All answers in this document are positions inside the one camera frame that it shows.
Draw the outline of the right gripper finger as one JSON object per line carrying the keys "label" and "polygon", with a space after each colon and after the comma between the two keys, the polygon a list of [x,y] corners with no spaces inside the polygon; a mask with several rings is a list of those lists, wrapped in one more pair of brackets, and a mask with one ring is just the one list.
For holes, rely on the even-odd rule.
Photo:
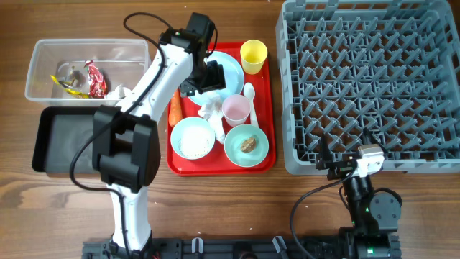
{"label": "right gripper finger", "polygon": [[362,133],[362,144],[363,145],[378,145],[382,149],[385,155],[388,154],[387,149],[374,137],[371,131],[366,127],[363,129],[363,133]]}
{"label": "right gripper finger", "polygon": [[318,162],[316,163],[316,169],[329,169],[333,162],[333,156],[328,147],[327,136],[325,133],[320,138],[320,150],[318,154]]}

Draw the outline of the white tissue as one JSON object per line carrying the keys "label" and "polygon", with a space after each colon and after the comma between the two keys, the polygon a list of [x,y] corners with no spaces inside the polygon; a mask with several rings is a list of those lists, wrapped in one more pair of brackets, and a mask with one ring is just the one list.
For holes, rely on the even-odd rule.
{"label": "white tissue", "polygon": [[222,110],[222,100],[218,94],[205,94],[204,103],[198,110],[198,116],[206,120],[214,131],[216,140],[221,144],[224,143],[226,134],[223,127],[224,113]]}

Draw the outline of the light blue rice bowl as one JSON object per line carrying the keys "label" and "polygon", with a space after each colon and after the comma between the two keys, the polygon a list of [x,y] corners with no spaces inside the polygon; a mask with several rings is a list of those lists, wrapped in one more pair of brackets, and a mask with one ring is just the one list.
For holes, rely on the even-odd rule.
{"label": "light blue rice bowl", "polygon": [[215,132],[210,124],[200,117],[187,117],[172,129],[170,144],[174,152],[186,160],[204,158],[215,143]]}

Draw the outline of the red snack wrapper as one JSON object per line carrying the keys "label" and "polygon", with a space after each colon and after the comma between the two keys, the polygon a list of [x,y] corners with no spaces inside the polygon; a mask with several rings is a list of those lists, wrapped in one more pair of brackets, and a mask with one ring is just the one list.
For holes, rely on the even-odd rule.
{"label": "red snack wrapper", "polygon": [[96,67],[92,60],[87,61],[84,68],[88,74],[88,95],[96,99],[104,98],[108,93],[108,86],[103,73]]}

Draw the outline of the yellow snack wrapper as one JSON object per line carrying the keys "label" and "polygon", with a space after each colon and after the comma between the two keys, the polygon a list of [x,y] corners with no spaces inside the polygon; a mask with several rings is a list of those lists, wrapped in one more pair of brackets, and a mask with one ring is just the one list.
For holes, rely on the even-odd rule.
{"label": "yellow snack wrapper", "polygon": [[65,93],[70,94],[72,97],[77,99],[89,99],[90,96],[87,93],[81,91],[81,87],[85,82],[83,74],[76,70],[72,66],[69,73],[65,77],[57,78],[56,76],[50,75],[52,81],[59,85]]}

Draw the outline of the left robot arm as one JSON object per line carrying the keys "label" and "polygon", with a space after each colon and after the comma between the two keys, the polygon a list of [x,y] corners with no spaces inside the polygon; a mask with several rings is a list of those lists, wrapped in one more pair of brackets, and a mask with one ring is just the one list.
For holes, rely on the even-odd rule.
{"label": "left robot arm", "polygon": [[146,258],[152,230],[147,187],[160,164],[157,122],[176,91],[185,96],[224,88],[224,72],[206,62],[216,29],[168,29],[156,43],[154,61],[133,92],[93,118],[93,167],[111,194],[116,220],[109,243],[120,258]]}

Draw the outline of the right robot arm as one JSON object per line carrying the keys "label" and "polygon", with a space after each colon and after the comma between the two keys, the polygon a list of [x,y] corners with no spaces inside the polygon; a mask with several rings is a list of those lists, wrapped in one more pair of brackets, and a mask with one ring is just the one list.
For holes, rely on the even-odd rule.
{"label": "right robot arm", "polygon": [[335,161],[327,136],[320,140],[320,160],[316,166],[327,170],[328,180],[337,180],[344,191],[352,227],[342,227],[338,235],[340,258],[401,258],[398,220],[402,212],[401,196],[389,188],[374,188],[371,175],[382,170],[387,150],[372,133],[362,133],[363,145],[351,157]]}

